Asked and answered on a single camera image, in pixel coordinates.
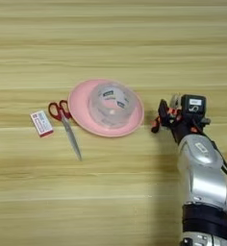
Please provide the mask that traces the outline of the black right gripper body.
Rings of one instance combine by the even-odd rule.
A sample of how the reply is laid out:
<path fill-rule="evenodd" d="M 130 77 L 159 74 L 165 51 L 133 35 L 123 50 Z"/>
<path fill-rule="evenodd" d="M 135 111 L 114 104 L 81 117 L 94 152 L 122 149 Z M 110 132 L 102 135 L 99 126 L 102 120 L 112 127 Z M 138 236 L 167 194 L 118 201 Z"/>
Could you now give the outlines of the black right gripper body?
<path fill-rule="evenodd" d="M 180 143 L 181 140 L 187 135 L 202 135 L 204 125 L 201 123 L 205 116 L 205 112 L 201 110 L 180 109 L 175 110 L 170 108 L 168 110 L 168 116 L 171 120 L 169 129 L 176 143 Z"/>

